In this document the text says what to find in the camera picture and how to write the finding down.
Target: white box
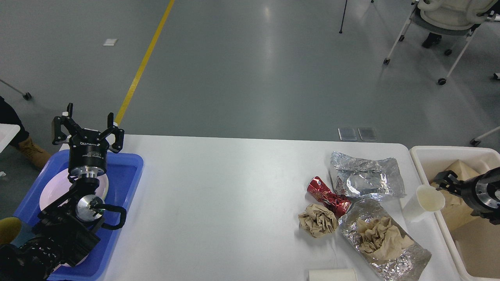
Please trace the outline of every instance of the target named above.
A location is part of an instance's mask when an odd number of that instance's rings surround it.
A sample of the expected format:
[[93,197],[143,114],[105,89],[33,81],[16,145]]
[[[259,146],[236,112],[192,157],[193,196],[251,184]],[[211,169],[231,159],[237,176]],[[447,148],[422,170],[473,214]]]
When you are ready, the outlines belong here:
[[[462,160],[480,174],[500,167],[500,154],[490,148],[415,146],[410,155],[422,184],[428,184],[456,160]],[[479,218],[455,230],[453,239],[441,212],[435,216],[460,277],[465,281],[500,281],[499,276],[485,277],[500,275],[500,225]]]

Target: robotic arm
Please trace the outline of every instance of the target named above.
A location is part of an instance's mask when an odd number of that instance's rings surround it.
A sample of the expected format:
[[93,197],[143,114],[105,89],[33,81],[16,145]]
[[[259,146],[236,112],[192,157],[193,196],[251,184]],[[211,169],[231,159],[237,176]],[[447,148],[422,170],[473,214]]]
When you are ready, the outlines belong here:
[[[76,266],[97,245],[98,229],[117,230],[123,227],[127,210],[106,204],[96,196],[98,176],[107,171],[107,150],[122,150],[124,130],[113,123],[113,113],[107,117],[107,129],[102,133],[81,128],[73,119],[70,103],[62,116],[52,122],[53,141],[58,145],[67,139],[61,131],[64,126],[69,138],[69,191],[39,214],[40,221],[33,227],[35,238],[17,248],[0,245],[0,281],[43,281],[61,264]],[[113,134],[111,145],[106,137]],[[105,210],[120,213],[117,225],[104,222]]]
[[472,216],[500,225],[500,167],[468,180],[457,178],[457,174],[447,170],[438,173],[433,181],[439,185],[437,190],[461,197],[474,210]]

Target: white plate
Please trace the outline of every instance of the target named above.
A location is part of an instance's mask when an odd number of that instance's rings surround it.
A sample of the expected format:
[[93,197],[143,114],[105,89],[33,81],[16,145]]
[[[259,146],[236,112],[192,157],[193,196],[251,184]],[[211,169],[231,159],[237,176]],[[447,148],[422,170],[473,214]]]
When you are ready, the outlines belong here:
[[[108,194],[110,183],[106,174],[97,177],[99,179],[99,187],[95,190],[95,195],[103,200]],[[70,190],[71,182],[68,180],[68,169],[62,170],[56,174],[45,187],[40,195],[40,210],[45,209],[50,203],[54,202],[59,197],[63,196]]]

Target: red candy wrapper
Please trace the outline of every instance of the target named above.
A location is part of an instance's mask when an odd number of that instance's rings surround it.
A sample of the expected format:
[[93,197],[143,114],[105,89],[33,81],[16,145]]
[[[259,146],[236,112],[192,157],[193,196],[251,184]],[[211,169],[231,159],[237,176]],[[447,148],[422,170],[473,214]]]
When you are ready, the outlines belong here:
[[338,195],[333,193],[330,188],[321,180],[319,176],[315,176],[309,186],[309,192],[318,202],[324,204],[335,216],[341,217],[347,212],[351,206],[351,201],[345,195]]

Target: paper cup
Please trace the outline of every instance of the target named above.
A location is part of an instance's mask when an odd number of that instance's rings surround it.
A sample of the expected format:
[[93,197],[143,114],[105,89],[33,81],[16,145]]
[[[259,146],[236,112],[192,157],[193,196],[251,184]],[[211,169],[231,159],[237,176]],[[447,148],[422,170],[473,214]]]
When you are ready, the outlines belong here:
[[21,247],[35,237],[32,227],[15,216],[0,220],[0,245],[12,244]]
[[405,220],[419,222],[427,216],[441,210],[445,206],[445,197],[434,187],[422,184],[416,188],[416,193],[410,198],[402,210]]

